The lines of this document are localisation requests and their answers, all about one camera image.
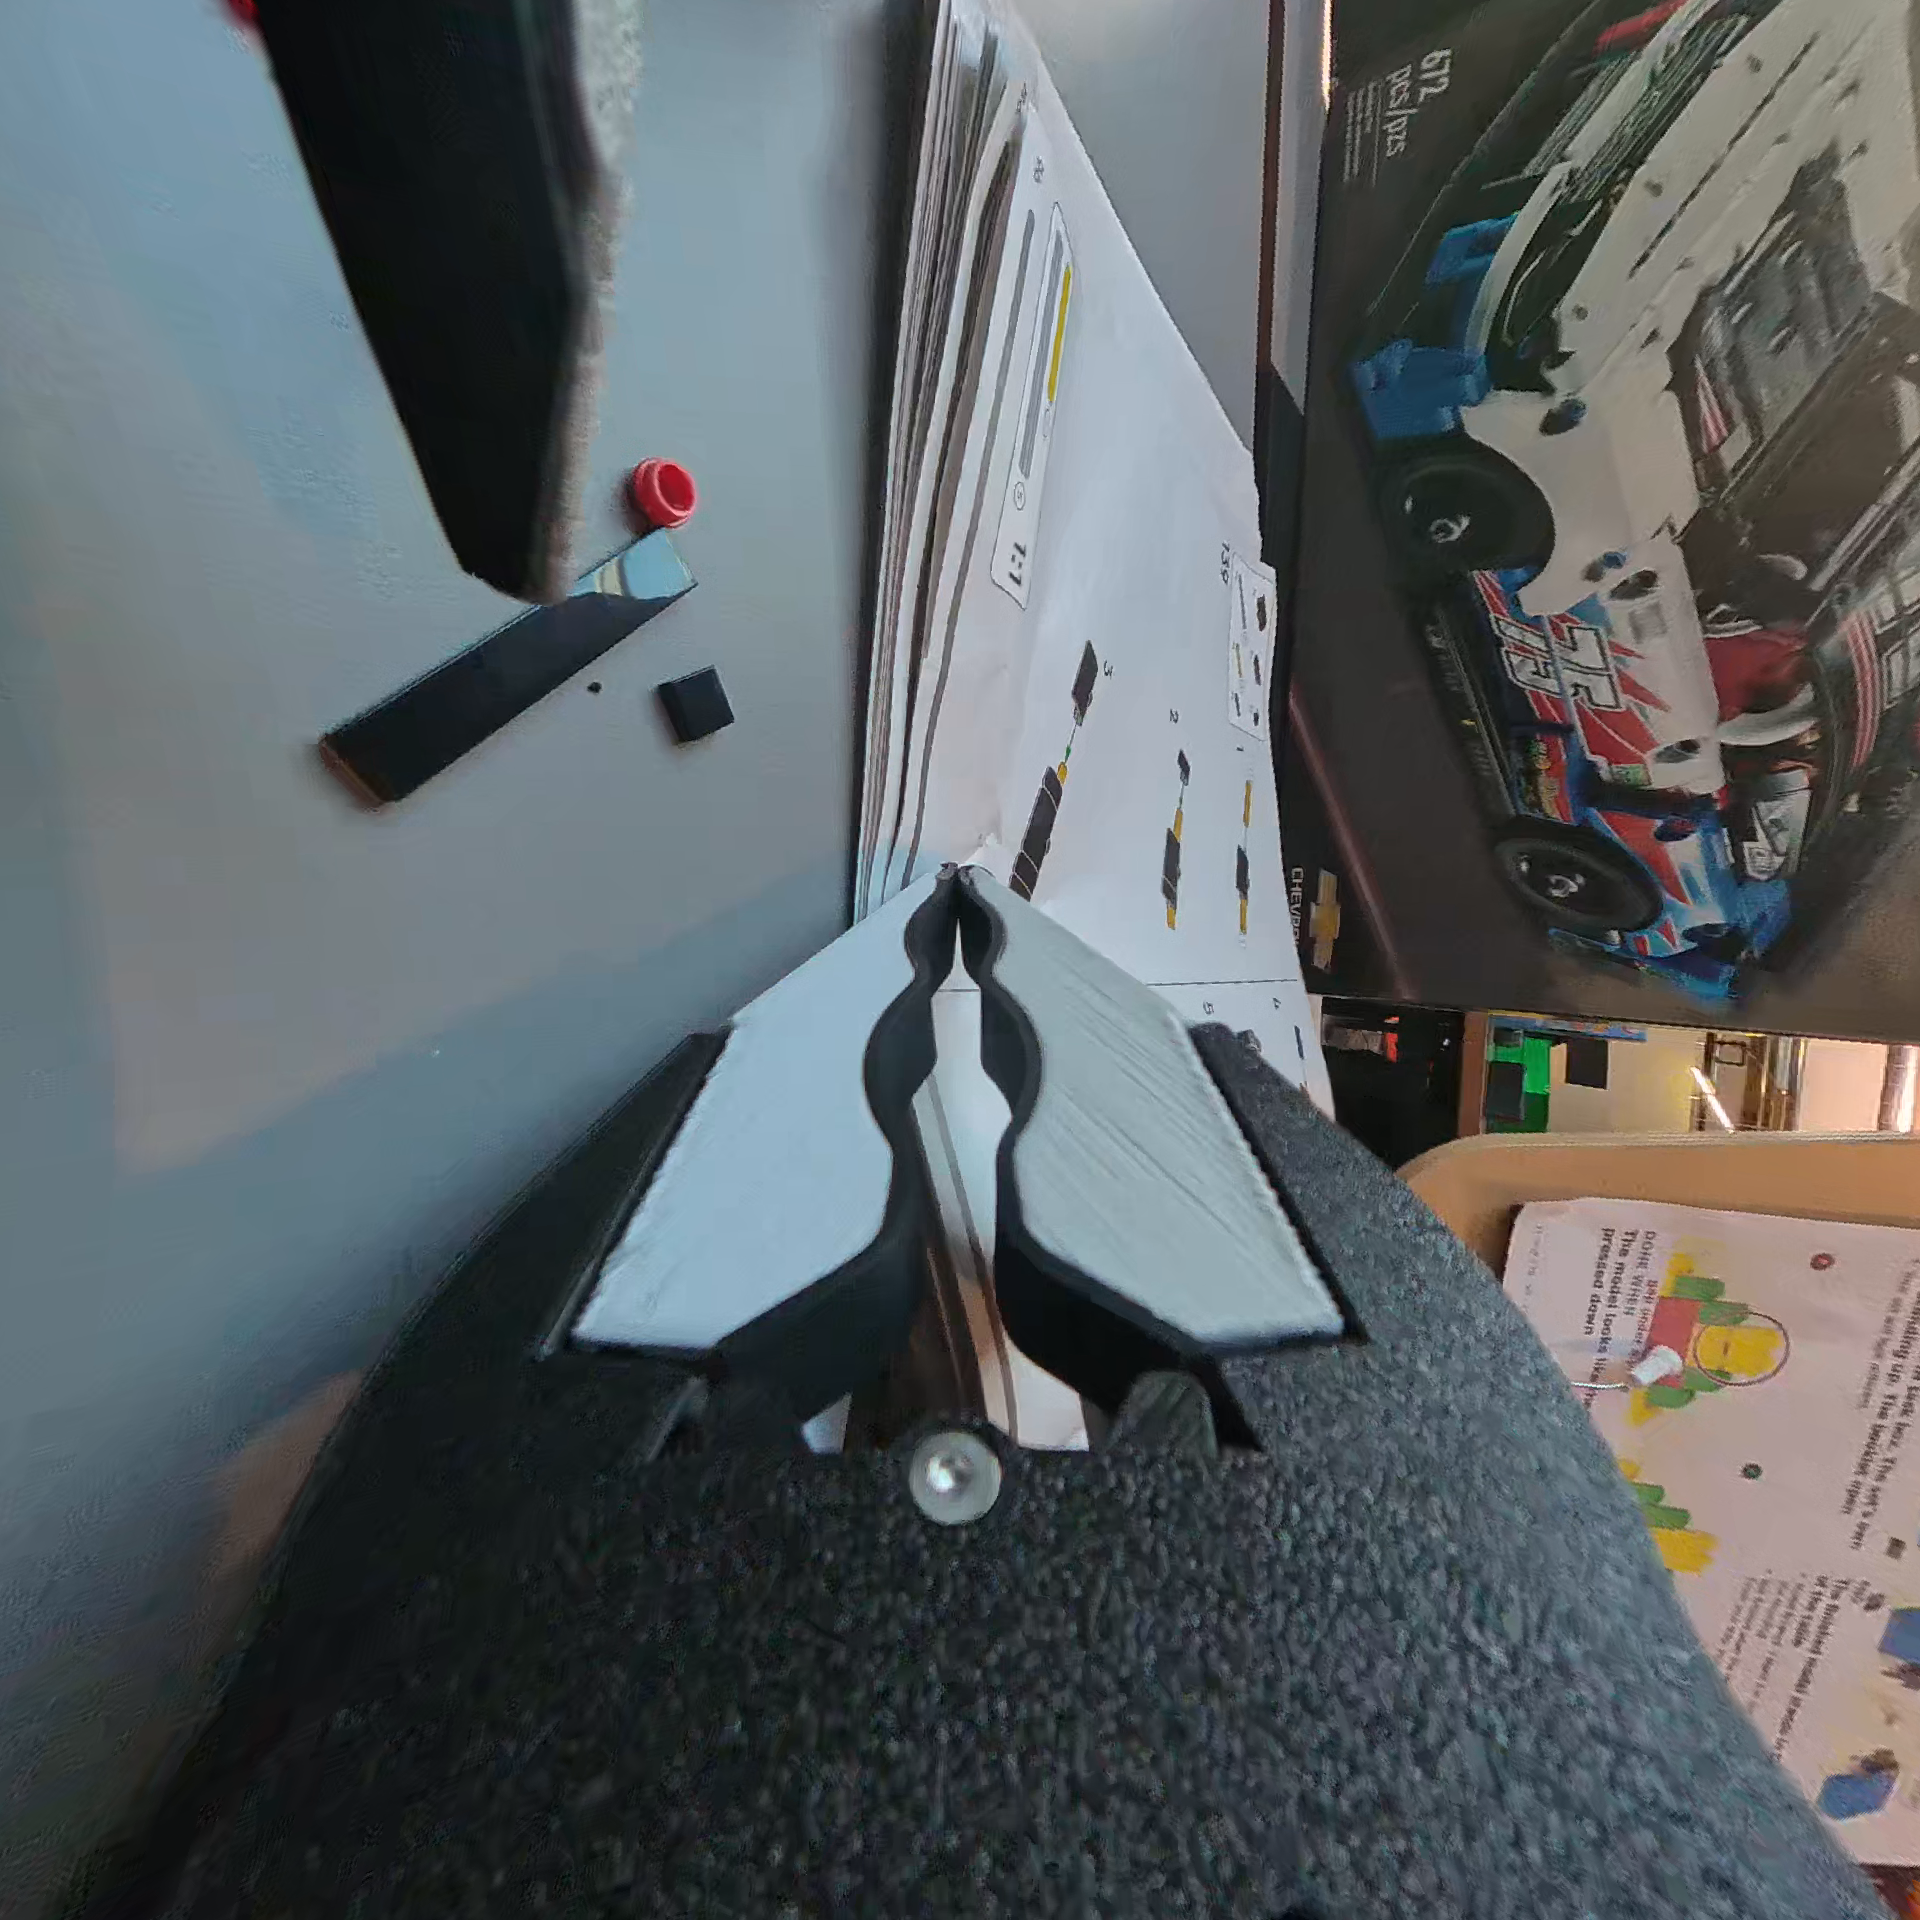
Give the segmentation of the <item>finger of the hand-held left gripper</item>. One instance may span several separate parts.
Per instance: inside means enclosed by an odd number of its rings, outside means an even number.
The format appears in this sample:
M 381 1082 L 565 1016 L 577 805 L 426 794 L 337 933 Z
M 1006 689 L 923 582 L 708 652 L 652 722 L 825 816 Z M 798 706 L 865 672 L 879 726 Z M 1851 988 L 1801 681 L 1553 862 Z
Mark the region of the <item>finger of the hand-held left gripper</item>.
M 561 601 L 628 206 L 628 7 L 251 14 L 452 558 Z

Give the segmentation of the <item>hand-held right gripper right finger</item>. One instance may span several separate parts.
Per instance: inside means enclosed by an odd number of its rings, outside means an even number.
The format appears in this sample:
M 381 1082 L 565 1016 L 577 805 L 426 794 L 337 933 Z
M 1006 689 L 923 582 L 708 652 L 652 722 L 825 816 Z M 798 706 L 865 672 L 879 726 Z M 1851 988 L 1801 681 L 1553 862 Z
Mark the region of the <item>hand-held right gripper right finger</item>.
M 1173 1376 L 1257 1449 L 1227 1362 L 1347 1335 L 1276 1172 L 1169 999 L 994 876 L 958 876 L 955 924 L 1007 1106 L 993 1284 L 1014 1349 L 1113 1421 Z

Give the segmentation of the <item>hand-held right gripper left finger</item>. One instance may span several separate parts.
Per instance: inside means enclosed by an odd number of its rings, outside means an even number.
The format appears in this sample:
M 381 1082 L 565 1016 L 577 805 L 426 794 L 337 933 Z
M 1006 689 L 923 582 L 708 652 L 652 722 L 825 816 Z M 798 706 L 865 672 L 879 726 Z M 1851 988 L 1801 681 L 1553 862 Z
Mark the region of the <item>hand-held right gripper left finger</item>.
M 911 881 L 727 1023 L 569 1317 L 569 1345 L 777 1393 L 802 1420 L 901 1352 L 925 1286 L 914 1102 L 955 878 Z

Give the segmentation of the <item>grey desk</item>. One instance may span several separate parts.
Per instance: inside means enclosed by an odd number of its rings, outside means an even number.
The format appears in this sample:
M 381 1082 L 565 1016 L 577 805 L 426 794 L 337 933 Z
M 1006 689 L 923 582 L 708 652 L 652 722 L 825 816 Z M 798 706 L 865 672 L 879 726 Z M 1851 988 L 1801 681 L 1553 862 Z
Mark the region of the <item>grey desk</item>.
M 669 455 L 695 590 L 366 809 L 319 735 L 510 608 L 268 65 L 220 4 L 4 4 L 4 1676 L 164 1634 L 210 1462 L 842 921 L 907 18 L 647 7 L 582 548 Z

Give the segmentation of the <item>long black tile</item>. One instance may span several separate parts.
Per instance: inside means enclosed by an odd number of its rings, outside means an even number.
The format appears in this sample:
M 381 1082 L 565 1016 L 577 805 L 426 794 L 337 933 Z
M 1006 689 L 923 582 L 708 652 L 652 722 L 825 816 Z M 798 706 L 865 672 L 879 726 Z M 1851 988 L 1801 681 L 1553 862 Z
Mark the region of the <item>long black tile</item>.
M 695 590 L 667 529 L 587 572 L 326 730 L 318 756 L 362 801 L 391 807 L 439 780 Z

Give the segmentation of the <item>wooden document stand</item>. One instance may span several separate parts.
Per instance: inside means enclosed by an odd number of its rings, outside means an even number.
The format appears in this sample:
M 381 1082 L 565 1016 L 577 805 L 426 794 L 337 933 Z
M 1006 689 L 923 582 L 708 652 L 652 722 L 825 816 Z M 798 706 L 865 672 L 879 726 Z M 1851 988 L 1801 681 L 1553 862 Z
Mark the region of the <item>wooden document stand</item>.
M 1697 1136 L 1667 1142 L 1639 1136 L 1487 1136 L 1425 1154 L 1404 1182 L 1500 1279 L 1516 1214 L 1534 1202 L 1619 1197 L 1916 1228 L 1916 1142 L 1886 1136 Z M 1574 1400 L 1593 1423 L 1577 1391 Z M 1604 1442 L 1602 1449 L 1657 1552 L 1642 1503 L 1612 1449 Z

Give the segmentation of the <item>open instruction booklet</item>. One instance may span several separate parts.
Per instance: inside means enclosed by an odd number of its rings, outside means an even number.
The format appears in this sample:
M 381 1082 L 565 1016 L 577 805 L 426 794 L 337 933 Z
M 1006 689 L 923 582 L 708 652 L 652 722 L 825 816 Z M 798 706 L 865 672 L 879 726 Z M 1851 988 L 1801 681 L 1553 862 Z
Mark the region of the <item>open instruction booklet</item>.
M 1274 1170 L 1210 1053 L 1329 1089 L 1283 897 L 1253 455 L 1011 4 L 930 7 L 911 185 L 855 924 L 994 876 L 1174 1006 Z M 993 1284 L 1007 1106 L 979 1007 L 955 925 L 914 1102 L 923 1253 L 988 1294 L 998 1365 L 1047 1374 Z

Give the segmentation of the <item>printed instruction sheet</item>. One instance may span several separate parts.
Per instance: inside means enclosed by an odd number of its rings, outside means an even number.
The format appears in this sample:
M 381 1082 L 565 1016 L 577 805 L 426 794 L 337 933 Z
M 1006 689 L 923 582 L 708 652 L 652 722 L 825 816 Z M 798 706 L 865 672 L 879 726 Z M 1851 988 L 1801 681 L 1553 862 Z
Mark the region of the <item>printed instruction sheet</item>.
M 1503 1288 L 1831 1833 L 1918 1857 L 1918 1231 L 1573 1197 Z

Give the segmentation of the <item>black toy car set box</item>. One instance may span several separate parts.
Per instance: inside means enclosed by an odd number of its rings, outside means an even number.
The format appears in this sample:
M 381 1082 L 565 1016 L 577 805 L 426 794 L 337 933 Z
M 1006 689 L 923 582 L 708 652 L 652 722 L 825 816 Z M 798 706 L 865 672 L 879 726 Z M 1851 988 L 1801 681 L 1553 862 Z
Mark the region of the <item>black toy car set box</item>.
M 1310 992 L 1913 1042 L 1916 4 L 1321 4 Z

